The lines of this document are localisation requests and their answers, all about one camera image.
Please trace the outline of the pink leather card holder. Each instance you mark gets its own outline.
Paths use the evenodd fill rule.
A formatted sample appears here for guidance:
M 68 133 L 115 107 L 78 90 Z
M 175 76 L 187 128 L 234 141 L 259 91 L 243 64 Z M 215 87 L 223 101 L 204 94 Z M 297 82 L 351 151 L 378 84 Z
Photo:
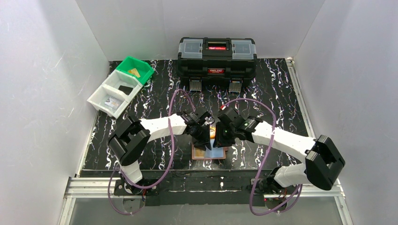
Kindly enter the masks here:
M 229 150 L 228 147 L 223 148 L 212 148 L 211 150 L 201 150 L 191 146 L 191 158 L 192 160 L 211 160 L 211 159 L 226 159 L 226 153 Z

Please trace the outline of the black credit card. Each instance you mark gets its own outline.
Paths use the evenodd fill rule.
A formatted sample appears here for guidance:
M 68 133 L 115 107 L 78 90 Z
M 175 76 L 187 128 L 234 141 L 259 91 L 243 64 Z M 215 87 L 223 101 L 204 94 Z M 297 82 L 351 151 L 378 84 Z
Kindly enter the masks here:
M 119 88 L 118 88 L 118 90 L 122 91 L 126 95 L 129 95 L 133 91 L 133 89 L 134 88 L 132 88 L 132 87 L 123 86 L 123 85 L 120 85 Z

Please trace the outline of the orange credit card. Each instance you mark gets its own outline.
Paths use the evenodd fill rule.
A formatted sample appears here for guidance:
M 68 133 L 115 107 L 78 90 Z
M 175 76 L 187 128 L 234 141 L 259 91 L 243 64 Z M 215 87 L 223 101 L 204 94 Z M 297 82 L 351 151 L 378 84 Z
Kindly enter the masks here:
M 128 70 L 128 73 L 133 75 L 133 76 L 135 76 L 135 77 L 137 77 L 137 78 L 141 77 L 136 68 L 132 68 L 132 69 Z

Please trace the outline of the white striped credit card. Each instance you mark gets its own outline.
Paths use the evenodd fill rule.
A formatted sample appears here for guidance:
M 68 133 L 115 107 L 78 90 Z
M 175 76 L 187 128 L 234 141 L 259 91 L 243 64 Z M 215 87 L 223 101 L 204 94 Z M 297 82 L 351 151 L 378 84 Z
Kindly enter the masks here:
M 115 110 L 117 110 L 120 107 L 121 103 L 122 102 L 119 99 L 116 99 L 114 97 L 108 97 L 104 102 L 105 105 L 107 105 Z

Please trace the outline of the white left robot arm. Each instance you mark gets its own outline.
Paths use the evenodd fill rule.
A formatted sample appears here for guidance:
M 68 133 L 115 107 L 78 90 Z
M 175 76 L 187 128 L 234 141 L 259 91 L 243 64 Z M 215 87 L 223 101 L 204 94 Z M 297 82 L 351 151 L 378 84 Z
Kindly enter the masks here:
M 148 142 L 188 134 L 194 139 L 195 147 L 206 150 L 211 147 L 209 126 L 213 123 L 214 118 L 207 111 L 183 111 L 148 120 L 128 116 L 110 135 L 107 144 L 119 161 L 125 182 L 143 189 L 144 186 L 138 184 L 143 178 L 138 159 Z

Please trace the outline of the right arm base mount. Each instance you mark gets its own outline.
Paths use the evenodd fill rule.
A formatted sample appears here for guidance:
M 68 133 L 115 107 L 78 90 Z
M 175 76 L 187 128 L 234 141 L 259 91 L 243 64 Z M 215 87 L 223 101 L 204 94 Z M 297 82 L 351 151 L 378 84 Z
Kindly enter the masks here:
M 269 209 L 268 211 L 265 212 L 256 212 L 253 208 L 253 197 L 254 194 L 269 194 L 269 193 L 279 193 L 279 191 L 285 190 L 285 187 L 282 187 L 277 181 L 275 181 L 275 177 L 277 172 L 279 172 L 281 169 L 287 168 L 286 166 L 281 166 L 281 167 L 276 167 L 275 169 L 272 170 L 272 172 L 268 175 L 267 178 L 262 179 L 259 181 L 258 176 L 255 177 L 254 183 L 251 187 L 251 193 L 249 197 L 249 209 L 250 212 L 255 215 L 255 216 L 264 216 L 268 215 L 272 212 L 275 213 L 284 213 L 290 210 L 298 201 L 303 185 L 298 184 L 294 190 L 294 192 L 287 198 L 285 198 L 282 202 L 280 202 L 277 206 Z

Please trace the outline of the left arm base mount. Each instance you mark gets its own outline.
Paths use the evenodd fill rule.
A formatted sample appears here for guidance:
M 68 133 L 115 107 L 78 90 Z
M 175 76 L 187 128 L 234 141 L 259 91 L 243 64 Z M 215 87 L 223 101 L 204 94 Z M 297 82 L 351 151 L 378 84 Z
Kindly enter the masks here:
M 115 182 L 115 187 L 112 190 L 115 196 L 157 196 L 160 194 L 158 187 L 144 190 L 130 185 L 123 179 L 117 180 Z

